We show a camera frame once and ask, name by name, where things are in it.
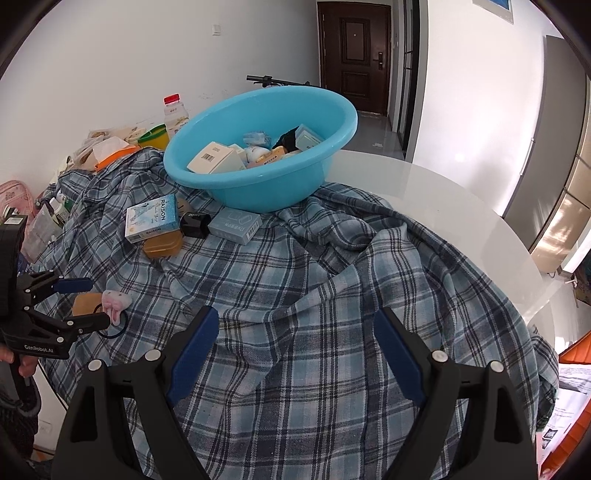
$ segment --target power outlet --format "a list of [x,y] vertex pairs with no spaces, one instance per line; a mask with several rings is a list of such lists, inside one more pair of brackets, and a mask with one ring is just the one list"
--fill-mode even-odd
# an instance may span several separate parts
[[46,435],[49,437],[49,435],[51,435],[52,429],[53,429],[53,427],[51,426],[51,423],[47,423],[46,421],[39,420],[39,433],[42,433],[43,435]]

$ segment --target blue plastic basin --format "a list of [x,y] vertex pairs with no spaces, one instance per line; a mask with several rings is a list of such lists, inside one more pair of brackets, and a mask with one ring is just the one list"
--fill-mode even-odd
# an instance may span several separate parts
[[[276,142],[305,124],[326,140],[294,157],[244,171],[201,175],[187,165],[212,141],[243,145],[243,134],[263,130]],[[343,96],[314,87],[272,87],[225,100],[193,118],[164,153],[170,177],[208,191],[221,204],[255,213],[293,205],[325,180],[332,155],[357,130],[355,107]]]

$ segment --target plastic bottle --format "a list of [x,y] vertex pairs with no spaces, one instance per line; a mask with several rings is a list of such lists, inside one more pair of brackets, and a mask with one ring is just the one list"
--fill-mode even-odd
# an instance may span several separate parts
[[72,207],[74,206],[74,202],[72,202],[68,197],[66,197],[61,190],[57,192],[56,199],[58,202],[63,203],[66,210],[69,212],[72,211]]
[[176,93],[164,99],[164,125],[170,140],[184,127],[189,121],[189,114],[185,110],[180,100],[180,95]]
[[66,207],[62,203],[58,202],[57,199],[51,199],[49,205],[53,208],[53,219],[54,221],[63,228],[68,220],[69,213]]

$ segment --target blue gripper pad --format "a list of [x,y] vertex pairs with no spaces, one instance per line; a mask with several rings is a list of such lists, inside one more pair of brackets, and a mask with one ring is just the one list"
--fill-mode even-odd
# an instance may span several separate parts
[[385,310],[378,310],[374,315],[374,336],[378,341],[390,370],[394,374],[404,398],[412,400],[415,405],[421,407],[427,399],[423,390],[423,372],[410,352],[402,336],[392,325],[392,321],[402,323],[394,316],[394,320],[388,318]]
[[217,311],[211,307],[202,308],[193,322],[198,323],[197,328],[191,324],[185,332],[177,333],[171,339],[172,341],[174,337],[179,335],[177,338],[181,338],[185,343],[185,347],[170,371],[170,386],[166,398],[173,407],[193,391],[207,354],[212,349],[219,333],[219,316]]
[[53,285],[53,291],[61,294],[90,291],[94,282],[89,278],[62,278]]

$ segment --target yellow container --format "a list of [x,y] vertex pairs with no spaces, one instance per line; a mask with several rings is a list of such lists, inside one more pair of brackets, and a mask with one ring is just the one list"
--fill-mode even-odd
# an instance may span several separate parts
[[154,127],[138,139],[138,145],[140,147],[154,147],[159,150],[166,150],[168,142],[170,142],[170,139],[168,138],[166,125]]
[[148,258],[174,257],[181,251],[182,247],[183,233],[176,230],[146,240],[144,253]]

